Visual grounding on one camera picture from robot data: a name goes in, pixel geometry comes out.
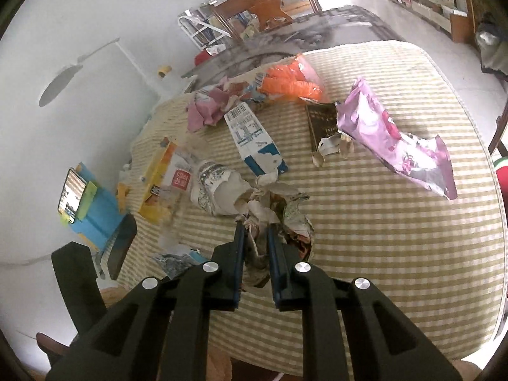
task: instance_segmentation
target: tiled floor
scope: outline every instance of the tiled floor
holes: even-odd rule
[[[453,43],[444,32],[421,20],[405,8],[387,0],[319,0],[323,10],[359,5],[389,24],[406,41],[423,48],[444,72],[471,113],[483,140],[494,135],[506,93],[499,80],[482,73],[479,55],[466,44]]]

